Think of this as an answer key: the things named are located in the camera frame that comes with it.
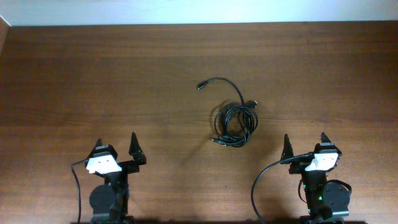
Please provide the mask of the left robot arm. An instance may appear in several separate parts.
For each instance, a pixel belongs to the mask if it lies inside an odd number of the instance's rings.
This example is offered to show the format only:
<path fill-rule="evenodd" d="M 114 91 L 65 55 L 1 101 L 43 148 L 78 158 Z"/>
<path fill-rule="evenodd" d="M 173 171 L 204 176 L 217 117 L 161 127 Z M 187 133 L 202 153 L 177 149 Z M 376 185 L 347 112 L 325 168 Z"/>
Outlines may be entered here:
<path fill-rule="evenodd" d="M 131 160 L 118 162 L 115 148 L 99 139 L 87 157 L 85 167 L 88 172 L 104 179 L 104 184 L 94 188 L 89 197 L 93 209 L 91 223 L 136 222 L 133 216 L 128 215 L 128 176 L 138 173 L 139 167 L 145 165 L 147 160 L 135 133 L 131 134 L 128 154 L 132 156 Z"/>

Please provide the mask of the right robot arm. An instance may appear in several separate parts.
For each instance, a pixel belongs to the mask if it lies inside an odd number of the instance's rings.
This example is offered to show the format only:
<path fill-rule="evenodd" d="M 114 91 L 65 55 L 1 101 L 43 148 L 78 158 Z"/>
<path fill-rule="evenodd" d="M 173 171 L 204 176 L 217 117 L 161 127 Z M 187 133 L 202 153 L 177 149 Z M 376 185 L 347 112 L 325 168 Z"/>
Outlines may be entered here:
<path fill-rule="evenodd" d="M 349 215 L 348 205 L 352 188 L 346 182 L 327 179 L 327 173 L 336 168 L 342 152 L 321 133 L 321 142 L 314 151 L 295 156 L 288 135 L 284 136 L 281 163 L 288 164 L 289 174 L 299 174 L 299 187 L 304 189 L 308 215 L 299 223 L 343 223 Z"/>

